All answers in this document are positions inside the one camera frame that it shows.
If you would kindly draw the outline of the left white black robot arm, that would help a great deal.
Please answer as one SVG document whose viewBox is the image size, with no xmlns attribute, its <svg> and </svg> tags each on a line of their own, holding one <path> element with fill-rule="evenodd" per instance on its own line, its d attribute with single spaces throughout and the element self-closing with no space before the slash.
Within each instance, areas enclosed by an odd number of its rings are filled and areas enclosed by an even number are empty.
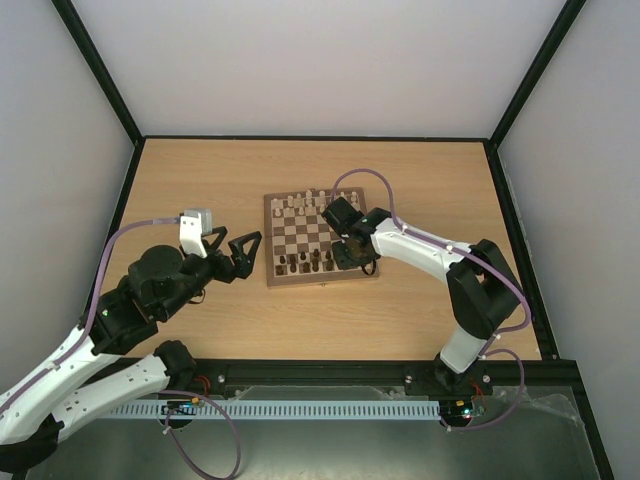
<svg viewBox="0 0 640 480">
<path fill-rule="evenodd" d="M 203 295 L 211 281 L 230 283 L 252 273 L 261 233 L 229 241 L 228 254 L 219 248 L 226 228 L 212 233 L 213 242 L 201 242 L 203 255 L 170 245 L 147 249 L 116 288 L 91 303 L 56 351 L 3 394 L 2 471 L 38 465 L 77 430 L 130 400 L 192 383 L 197 364 L 179 340 L 100 380 L 93 377 L 156 335 L 160 323 Z"/>
</svg>

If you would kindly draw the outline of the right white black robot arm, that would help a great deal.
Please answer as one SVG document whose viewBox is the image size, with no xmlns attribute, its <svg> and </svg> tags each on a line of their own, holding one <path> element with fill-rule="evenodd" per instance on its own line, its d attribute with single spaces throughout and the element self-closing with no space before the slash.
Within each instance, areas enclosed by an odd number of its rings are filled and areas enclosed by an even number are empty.
<svg viewBox="0 0 640 480">
<path fill-rule="evenodd" d="M 433 376 L 447 391 L 458 391 L 470 381 L 470 367 L 517 307 L 530 312 L 513 271 L 489 240 L 468 244 L 444 239 L 381 208 L 364 214 L 342 197 L 329 203 L 322 217 L 339 236 L 332 244 L 339 269 L 365 269 L 391 258 L 446 285 L 457 326 L 435 358 Z"/>
</svg>

